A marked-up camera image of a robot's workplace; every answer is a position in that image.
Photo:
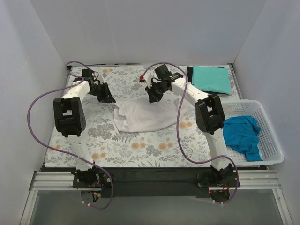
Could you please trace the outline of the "white t shirt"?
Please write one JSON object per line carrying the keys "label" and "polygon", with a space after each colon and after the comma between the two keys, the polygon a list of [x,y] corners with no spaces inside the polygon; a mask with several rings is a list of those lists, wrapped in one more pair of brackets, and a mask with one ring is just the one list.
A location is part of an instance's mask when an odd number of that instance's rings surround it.
{"label": "white t shirt", "polygon": [[114,123],[120,132],[154,132],[177,121],[180,96],[164,94],[159,102],[150,103],[147,96],[116,99]]}

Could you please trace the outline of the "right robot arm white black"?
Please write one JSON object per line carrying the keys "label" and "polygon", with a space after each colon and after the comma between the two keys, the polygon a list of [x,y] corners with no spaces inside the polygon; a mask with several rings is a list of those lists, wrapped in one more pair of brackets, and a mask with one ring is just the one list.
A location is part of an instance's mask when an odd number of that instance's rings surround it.
{"label": "right robot arm white black", "polygon": [[234,162],[228,157],[228,150],[223,136],[225,114],[220,97],[217,94],[208,94],[191,84],[188,75],[182,69],[172,73],[166,62],[156,63],[156,76],[143,73],[139,77],[141,83],[146,83],[146,92],[150,103],[159,102],[167,91],[181,96],[178,112],[181,111],[186,100],[195,108],[195,121],[198,128],[204,133],[211,158],[211,174],[209,179],[221,185],[229,181],[234,171]]}

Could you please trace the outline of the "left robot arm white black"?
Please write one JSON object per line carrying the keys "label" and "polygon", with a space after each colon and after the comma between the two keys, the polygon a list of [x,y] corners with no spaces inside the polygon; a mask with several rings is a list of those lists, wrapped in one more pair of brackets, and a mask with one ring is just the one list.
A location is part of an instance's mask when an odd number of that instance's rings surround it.
{"label": "left robot arm white black", "polygon": [[62,98],[53,101],[55,127],[67,139],[72,153],[77,156],[74,176],[89,187],[97,186],[100,178],[95,166],[91,165],[94,160],[82,142],[82,133],[86,128],[82,101],[89,94],[96,96],[100,103],[116,102],[103,76],[94,76],[95,73],[91,69],[83,69],[82,76],[74,79],[74,87]]}

